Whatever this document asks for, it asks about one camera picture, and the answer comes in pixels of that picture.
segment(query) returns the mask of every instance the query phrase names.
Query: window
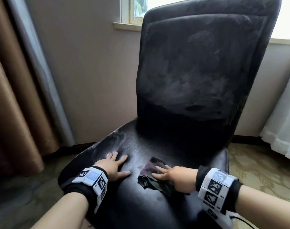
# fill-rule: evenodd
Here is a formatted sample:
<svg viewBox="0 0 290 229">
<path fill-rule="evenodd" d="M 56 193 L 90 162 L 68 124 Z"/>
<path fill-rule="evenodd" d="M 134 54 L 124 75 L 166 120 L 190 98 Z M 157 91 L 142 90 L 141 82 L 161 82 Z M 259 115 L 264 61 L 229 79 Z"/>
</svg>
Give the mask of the window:
<svg viewBox="0 0 290 229">
<path fill-rule="evenodd" d="M 143 16 L 148 10 L 179 1 L 184 0 L 121 0 L 121 22 L 142 25 Z M 290 0 L 282 0 L 271 38 L 290 40 Z"/>
<path fill-rule="evenodd" d="M 129 23 L 142 25 L 145 13 L 155 7 L 184 0 L 130 0 Z"/>
</svg>

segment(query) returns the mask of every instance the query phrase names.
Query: window sill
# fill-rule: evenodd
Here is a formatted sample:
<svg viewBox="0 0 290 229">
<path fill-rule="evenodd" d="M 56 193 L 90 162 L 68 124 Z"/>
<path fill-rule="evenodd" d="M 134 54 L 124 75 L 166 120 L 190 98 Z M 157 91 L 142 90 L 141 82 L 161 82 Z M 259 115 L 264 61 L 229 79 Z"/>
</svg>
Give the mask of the window sill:
<svg viewBox="0 0 290 229">
<path fill-rule="evenodd" d="M 133 24 L 125 24 L 125 23 L 113 23 L 113 27 L 117 30 L 129 30 L 129 31 L 135 31 L 135 32 L 141 32 L 142 30 L 141 25 L 133 25 Z M 290 39 L 271 38 L 269 42 L 273 44 L 290 45 Z"/>
</svg>

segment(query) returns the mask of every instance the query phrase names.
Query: hand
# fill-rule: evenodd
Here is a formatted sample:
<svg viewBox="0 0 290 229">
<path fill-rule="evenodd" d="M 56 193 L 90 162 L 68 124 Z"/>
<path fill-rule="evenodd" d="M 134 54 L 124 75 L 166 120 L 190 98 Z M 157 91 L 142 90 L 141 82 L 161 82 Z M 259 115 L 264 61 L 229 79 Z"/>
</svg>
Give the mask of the hand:
<svg viewBox="0 0 290 229">
<path fill-rule="evenodd" d="M 171 168 L 166 165 L 167 169 L 156 166 L 162 174 L 152 173 L 151 175 L 157 180 L 169 180 L 179 192 L 190 193 L 196 190 L 197 169 L 190 169 L 182 166 Z"/>
<path fill-rule="evenodd" d="M 117 152 L 113 152 L 113 154 L 111 153 L 108 154 L 106 159 L 99 160 L 95 162 L 94 164 L 98 167 L 101 167 L 107 172 L 109 182 L 113 182 L 113 181 L 119 180 L 120 178 L 127 177 L 131 173 L 130 171 L 122 171 L 122 172 L 117 171 L 118 167 L 127 160 L 128 156 L 125 155 L 118 161 L 115 161 L 116 157 L 117 157 Z"/>
</svg>

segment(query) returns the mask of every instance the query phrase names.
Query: beige wall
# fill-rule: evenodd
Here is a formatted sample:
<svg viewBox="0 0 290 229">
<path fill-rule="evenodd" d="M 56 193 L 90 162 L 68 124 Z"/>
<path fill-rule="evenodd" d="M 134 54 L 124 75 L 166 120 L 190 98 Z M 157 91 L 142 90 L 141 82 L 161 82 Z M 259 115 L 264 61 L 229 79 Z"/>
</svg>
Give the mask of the beige wall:
<svg viewBox="0 0 290 229">
<path fill-rule="evenodd" d="M 136 117 L 140 33 L 113 29 L 119 0 L 26 2 L 76 143 Z M 259 135 L 289 75 L 290 46 L 269 45 L 236 134 Z"/>
</svg>

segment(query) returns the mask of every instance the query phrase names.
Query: dark rag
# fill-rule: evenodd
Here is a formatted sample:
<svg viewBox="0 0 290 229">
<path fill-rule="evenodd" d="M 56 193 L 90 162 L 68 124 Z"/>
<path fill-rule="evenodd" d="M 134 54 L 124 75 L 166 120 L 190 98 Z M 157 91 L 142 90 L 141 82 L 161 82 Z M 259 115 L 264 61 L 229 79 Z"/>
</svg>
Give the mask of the dark rag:
<svg viewBox="0 0 290 229">
<path fill-rule="evenodd" d="M 151 175 L 152 173 L 162 174 L 156 169 L 156 165 L 160 166 L 161 168 L 167 169 L 165 167 L 165 163 L 161 159 L 151 157 L 149 162 L 141 170 L 141 173 L 138 176 L 138 183 L 144 189 L 148 187 L 151 189 L 156 189 L 170 197 L 173 192 L 176 192 L 174 186 L 171 185 L 169 181 L 158 181 Z"/>
</svg>

